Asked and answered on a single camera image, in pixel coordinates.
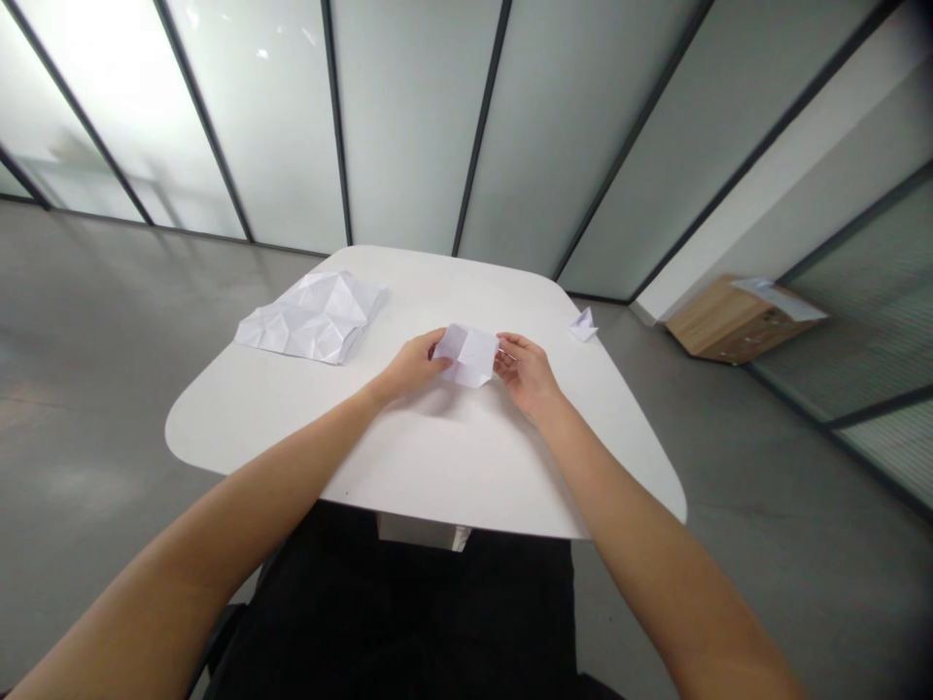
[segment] gray floor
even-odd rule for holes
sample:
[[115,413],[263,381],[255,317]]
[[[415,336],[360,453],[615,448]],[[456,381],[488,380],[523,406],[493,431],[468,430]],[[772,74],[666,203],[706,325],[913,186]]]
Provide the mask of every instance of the gray floor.
[[[0,688],[217,483],[169,453],[168,409],[316,261],[0,203]],[[690,529],[812,696],[902,696],[930,660],[929,529],[743,371],[594,311]],[[675,697],[592,545],[574,563],[580,669],[632,700]]]

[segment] wooden drawer unit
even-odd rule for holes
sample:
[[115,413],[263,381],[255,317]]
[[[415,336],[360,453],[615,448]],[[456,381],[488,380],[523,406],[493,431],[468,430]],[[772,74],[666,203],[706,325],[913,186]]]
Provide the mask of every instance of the wooden drawer unit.
[[694,357],[741,365],[826,318],[783,287],[761,283],[759,294],[733,286],[740,279],[721,277],[668,322]]

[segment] table top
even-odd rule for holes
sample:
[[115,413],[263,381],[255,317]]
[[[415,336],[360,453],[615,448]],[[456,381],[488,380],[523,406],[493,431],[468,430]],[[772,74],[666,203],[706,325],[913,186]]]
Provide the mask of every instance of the table top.
[[[685,521],[671,461],[599,337],[583,343],[568,331],[579,312],[556,283],[508,267],[377,246],[344,248],[314,269],[347,269],[388,288],[346,365],[231,343],[168,414],[165,440],[179,459],[230,474],[361,388],[408,338],[462,323],[520,333],[543,347],[561,388],[609,451]],[[392,404],[322,497],[456,525],[589,538],[543,440],[496,377],[479,389],[436,381]]]

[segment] finger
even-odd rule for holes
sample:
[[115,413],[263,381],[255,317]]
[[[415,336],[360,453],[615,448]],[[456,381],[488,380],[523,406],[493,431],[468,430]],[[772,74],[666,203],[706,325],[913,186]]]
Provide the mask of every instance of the finger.
[[495,372],[496,375],[499,377],[499,379],[501,379],[502,381],[505,381],[505,379],[510,377],[513,373],[511,369],[503,365],[498,360],[493,362],[493,372]]
[[441,374],[445,369],[449,368],[454,364],[454,361],[450,358],[437,358],[436,360],[431,360],[431,371],[434,374]]
[[513,358],[511,355],[503,353],[502,350],[496,353],[496,359],[508,368],[510,368],[515,362],[515,358]]
[[535,356],[531,350],[527,350],[519,345],[516,345],[511,340],[508,340],[504,337],[499,338],[499,348],[502,352],[511,355],[516,360],[530,360]]
[[424,335],[419,335],[415,339],[424,345],[431,346],[431,345],[436,345],[437,343],[439,343],[440,339],[444,336],[445,333],[447,333],[446,326],[444,326],[443,328],[434,329],[433,331],[428,331]]
[[496,336],[499,339],[504,338],[505,340],[508,340],[508,342],[512,343],[513,345],[517,345],[518,347],[524,350],[528,350],[529,352],[535,355],[539,355],[544,352],[539,346],[535,345],[530,340],[528,340],[526,337],[524,337],[523,335],[519,335],[518,333],[501,332],[501,333],[496,333]]

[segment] folded paper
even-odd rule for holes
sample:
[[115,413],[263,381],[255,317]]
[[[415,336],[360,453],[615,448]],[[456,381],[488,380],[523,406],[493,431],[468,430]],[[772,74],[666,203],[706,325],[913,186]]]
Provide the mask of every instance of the folded paper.
[[792,321],[818,321],[828,315],[801,298],[783,292],[775,287],[774,282],[764,277],[736,280],[732,283],[732,286],[750,292],[762,301],[776,306],[790,316]]
[[233,341],[342,365],[378,312],[385,289],[347,271],[309,272],[243,319]]
[[596,331],[599,329],[593,326],[593,311],[589,306],[586,307],[586,310],[576,317],[576,321],[570,324],[570,332],[576,337],[577,340],[586,342],[591,337],[596,335]]
[[434,348],[433,357],[454,360],[440,375],[441,379],[476,389],[492,378],[498,351],[499,339],[494,335],[470,326],[451,324]]

